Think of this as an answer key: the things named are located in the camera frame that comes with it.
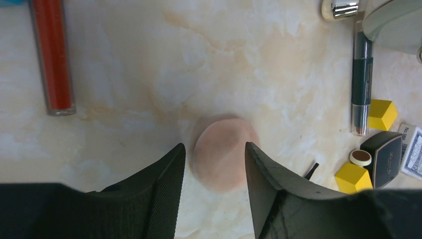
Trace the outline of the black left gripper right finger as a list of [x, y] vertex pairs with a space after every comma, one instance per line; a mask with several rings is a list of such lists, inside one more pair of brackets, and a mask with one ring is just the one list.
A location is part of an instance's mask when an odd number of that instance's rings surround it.
[[245, 167], [257, 239], [419, 239], [422, 192], [364, 190], [344, 194], [275, 162], [254, 143]]

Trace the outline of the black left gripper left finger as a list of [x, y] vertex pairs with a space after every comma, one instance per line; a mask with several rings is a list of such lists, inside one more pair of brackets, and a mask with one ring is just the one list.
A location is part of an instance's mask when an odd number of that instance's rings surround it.
[[3, 239], [172, 239], [186, 150], [177, 144], [160, 160], [102, 191], [61, 183], [0, 186]]

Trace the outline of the pink makeup sponge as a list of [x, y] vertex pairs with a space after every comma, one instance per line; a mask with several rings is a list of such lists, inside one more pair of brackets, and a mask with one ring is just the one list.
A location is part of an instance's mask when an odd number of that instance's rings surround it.
[[208, 190], [228, 193], [246, 185], [245, 145], [260, 144], [250, 123], [240, 118], [221, 119], [199, 136], [192, 160], [193, 174]]

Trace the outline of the white round drawer organizer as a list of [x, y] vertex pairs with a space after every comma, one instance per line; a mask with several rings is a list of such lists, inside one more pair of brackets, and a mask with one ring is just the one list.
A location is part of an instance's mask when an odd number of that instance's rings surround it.
[[420, 0], [323, 0], [321, 14], [327, 21], [357, 17], [369, 40], [422, 61]]

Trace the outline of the thin black stick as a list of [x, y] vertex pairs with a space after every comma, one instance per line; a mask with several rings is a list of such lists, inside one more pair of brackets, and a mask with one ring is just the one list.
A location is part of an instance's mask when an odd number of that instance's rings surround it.
[[307, 172], [307, 174], [304, 176], [305, 179], [310, 180], [311, 177], [313, 176], [315, 170], [319, 167], [318, 163], [315, 163], [311, 169]]

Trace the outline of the yellow cube block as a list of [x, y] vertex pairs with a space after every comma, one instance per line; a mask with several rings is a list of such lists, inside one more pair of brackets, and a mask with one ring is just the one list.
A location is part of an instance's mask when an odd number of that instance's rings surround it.
[[357, 149], [350, 153], [349, 161], [344, 163], [335, 174], [335, 181], [342, 193], [354, 194], [363, 190], [372, 190], [369, 171], [364, 168], [372, 162], [372, 156]]

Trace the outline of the black square compact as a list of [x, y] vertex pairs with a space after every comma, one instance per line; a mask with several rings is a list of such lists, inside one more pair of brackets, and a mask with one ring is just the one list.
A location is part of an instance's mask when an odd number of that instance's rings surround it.
[[375, 189], [391, 182], [400, 170], [402, 160], [402, 134], [382, 131], [363, 142], [360, 149], [368, 152], [372, 161], [364, 166]]

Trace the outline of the blue playing card box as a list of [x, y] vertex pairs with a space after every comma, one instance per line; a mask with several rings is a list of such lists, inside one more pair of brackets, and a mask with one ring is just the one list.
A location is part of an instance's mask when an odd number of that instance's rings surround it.
[[401, 171], [409, 176], [422, 179], [422, 129], [402, 123], [398, 129], [402, 134]]

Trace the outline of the black eyeliner pen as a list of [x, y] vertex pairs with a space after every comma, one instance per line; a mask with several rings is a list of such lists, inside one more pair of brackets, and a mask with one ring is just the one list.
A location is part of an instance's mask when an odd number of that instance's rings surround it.
[[356, 136], [368, 133], [368, 117], [371, 104], [373, 43], [363, 31], [363, 20], [354, 25], [351, 90], [351, 132]]

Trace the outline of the small blue cube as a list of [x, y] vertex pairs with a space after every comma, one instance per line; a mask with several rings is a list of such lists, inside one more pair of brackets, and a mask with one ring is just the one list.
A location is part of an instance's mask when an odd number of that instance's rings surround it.
[[0, 0], [0, 7], [22, 5], [24, 0]]

